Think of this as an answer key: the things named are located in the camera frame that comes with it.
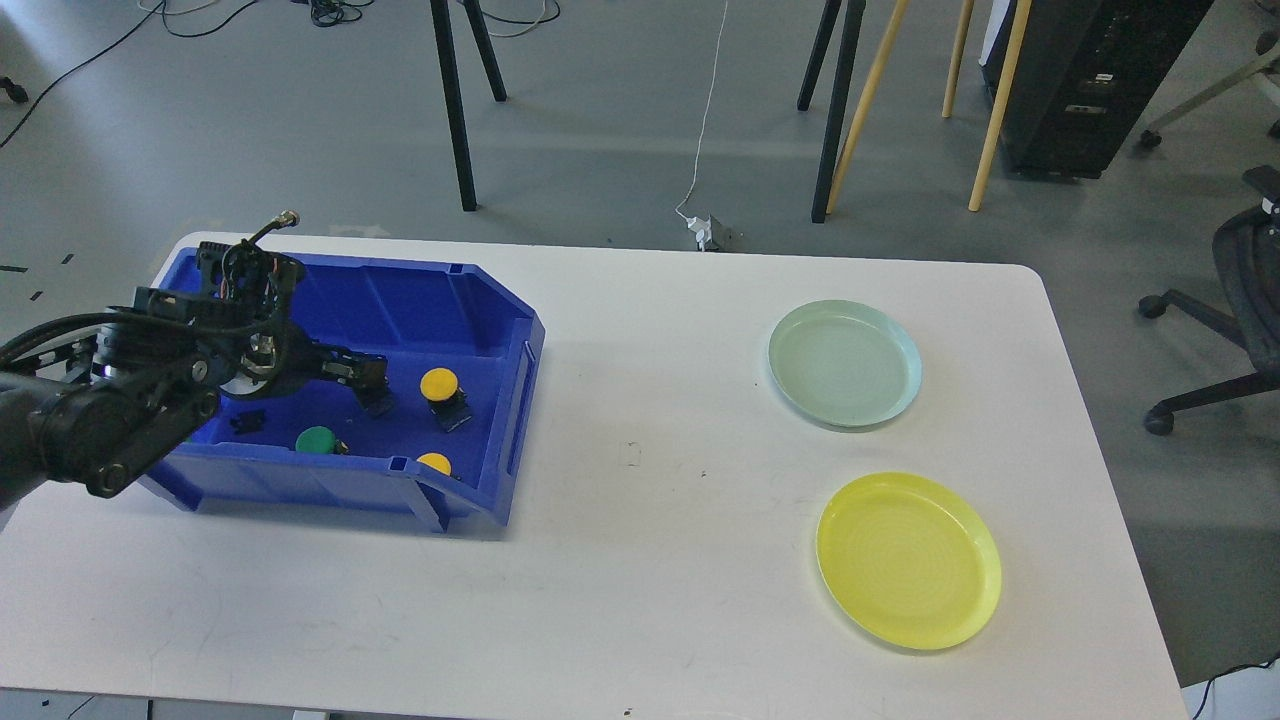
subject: light green plate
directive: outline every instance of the light green plate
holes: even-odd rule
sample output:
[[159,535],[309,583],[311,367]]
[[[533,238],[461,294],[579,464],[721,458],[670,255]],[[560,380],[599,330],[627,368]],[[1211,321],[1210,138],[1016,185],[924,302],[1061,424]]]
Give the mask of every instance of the light green plate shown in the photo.
[[920,351],[901,325],[849,300],[801,305],[769,337],[769,370],[810,418],[858,428],[883,423],[920,391]]

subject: blue plastic bin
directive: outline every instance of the blue plastic bin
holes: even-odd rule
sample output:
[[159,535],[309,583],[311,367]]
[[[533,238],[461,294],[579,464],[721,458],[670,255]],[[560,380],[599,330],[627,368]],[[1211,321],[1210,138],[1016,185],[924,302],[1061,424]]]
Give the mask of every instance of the blue plastic bin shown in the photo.
[[[529,305],[475,265],[294,255],[307,277],[292,318],[325,343],[387,356],[396,407],[370,418],[355,395],[312,380],[269,400],[224,397],[221,410],[140,482],[183,510],[207,498],[412,512],[431,532],[480,512],[499,525],[529,421],[545,332]],[[161,287],[200,288],[195,249],[182,251]],[[422,373],[457,373],[474,418],[445,433],[419,391]],[[262,411],[256,432],[232,420]],[[298,433],[330,428],[348,455],[293,451]],[[416,457],[440,452],[444,475]]]

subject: black table leg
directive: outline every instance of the black table leg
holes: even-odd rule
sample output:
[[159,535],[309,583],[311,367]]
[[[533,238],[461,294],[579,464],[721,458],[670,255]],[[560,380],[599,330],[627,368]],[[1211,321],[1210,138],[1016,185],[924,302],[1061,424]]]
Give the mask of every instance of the black table leg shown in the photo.
[[471,22],[471,35],[476,36],[476,47],[480,49],[480,61],[484,63],[484,73],[489,76],[489,87],[493,90],[493,99],[502,102],[507,99],[507,88],[502,85],[502,73],[498,72],[498,59],[493,55],[493,41],[489,40],[489,28],[484,24],[480,0],[462,0],[462,6],[467,9],[467,20]]
[[800,99],[796,100],[796,110],[801,113],[809,109],[809,100],[813,99],[813,88],[818,85],[822,59],[827,55],[827,45],[831,44],[831,31],[836,29],[838,13],[840,0],[827,0],[827,6],[822,9],[822,19],[818,20],[818,37],[814,37],[813,51],[809,53],[809,67],[805,68],[804,82],[800,83]]
[[444,83],[444,108],[449,114],[453,164],[458,168],[458,193],[462,195],[462,209],[472,213],[476,209],[476,186],[471,176],[467,123],[462,118],[462,91],[458,88],[458,59],[453,51],[448,0],[431,0],[431,24],[435,26],[435,50],[440,56],[440,81]]
[[810,219],[815,223],[827,222],[827,199],[831,196],[831,179],[836,173],[836,152],[840,149],[840,132],[845,127],[845,105],[849,102],[849,81],[854,74],[854,55],[858,53],[858,33],[863,27],[865,9],[867,0],[850,0],[845,10],[845,29],[840,36],[840,55],[836,59],[836,81],[831,88],[831,109],[827,110],[827,132],[822,138],[822,159],[818,163],[818,187],[813,191]]

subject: gray floor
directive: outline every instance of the gray floor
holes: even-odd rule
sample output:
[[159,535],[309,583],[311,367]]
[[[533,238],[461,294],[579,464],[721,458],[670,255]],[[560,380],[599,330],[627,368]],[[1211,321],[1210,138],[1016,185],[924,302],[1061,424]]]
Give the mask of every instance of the gray floor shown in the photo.
[[[1263,657],[1280,648],[1280,397],[1188,413],[1174,436],[1148,436],[1140,418],[1156,400],[1248,364],[1185,316],[1152,324],[1133,305],[1170,284],[1221,299],[1208,240],[1254,202],[1239,176],[1277,160],[1280,145],[1265,131],[1280,110],[1240,86],[1170,127],[1149,156],[1121,151],[1101,181],[997,170],[972,214],[965,200],[988,117],[972,59],[986,8],[955,117],[941,120],[955,5],[911,6],[840,209],[814,225],[833,61],[813,110],[794,104],[817,4],[733,3],[686,213],[714,213],[749,252],[1036,269],[1180,680]],[[224,0],[172,24],[210,27],[236,6]],[[540,3],[485,6],[527,17]],[[460,35],[483,204],[474,214],[458,205],[424,3],[379,3],[358,23],[319,29],[303,6],[264,0],[200,40],[169,37],[151,20],[60,85],[0,150],[0,265],[29,268],[0,273],[0,334],[123,302],[183,234],[252,231],[283,208],[301,213],[297,232],[307,234],[691,249],[672,208],[689,187],[722,8],[567,0],[554,23],[495,41],[506,104],[488,96]],[[888,9],[867,12],[855,83]],[[0,72],[37,92],[141,17],[123,0],[5,0]],[[465,28],[460,9],[454,23]],[[1220,0],[1151,114],[1249,60],[1258,32],[1275,24],[1252,0]],[[0,128],[20,113],[0,101]]]

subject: office chair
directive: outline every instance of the office chair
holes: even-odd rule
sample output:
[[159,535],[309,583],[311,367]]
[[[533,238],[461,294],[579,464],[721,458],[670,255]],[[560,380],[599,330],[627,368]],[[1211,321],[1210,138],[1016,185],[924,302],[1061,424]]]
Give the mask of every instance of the office chair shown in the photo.
[[1170,304],[1249,354],[1254,373],[1161,400],[1147,411],[1147,432],[1166,436],[1174,413],[1280,388],[1280,172],[1261,165],[1244,182],[1262,205],[1228,220],[1213,233],[1213,264],[1234,316],[1176,290],[1138,301],[1143,318],[1158,318]]
[[[1260,35],[1253,46],[1253,53],[1258,56],[1257,60],[1245,63],[1240,67],[1240,69],[1197,92],[1181,105],[1152,120],[1151,124],[1147,126],[1147,129],[1142,131],[1142,137],[1138,140],[1138,147],[1142,150],[1151,150],[1158,146],[1165,140],[1160,135],[1160,131],[1169,127],[1169,124],[1174,120],[1247,79],[1252,81],[1253,85],[1257,86],[1258,91],[1267,96],[1268,100],[1280,105],[1280,86],[1276,85],[1276,73],[1280,72],[1280,44],[1277,44],[1277,41],[1280,41],[1280,33],[1268,29]],[[1275,124],[1271,126],[1267,135],[1280,138],[1280,120],[1276,120]]]

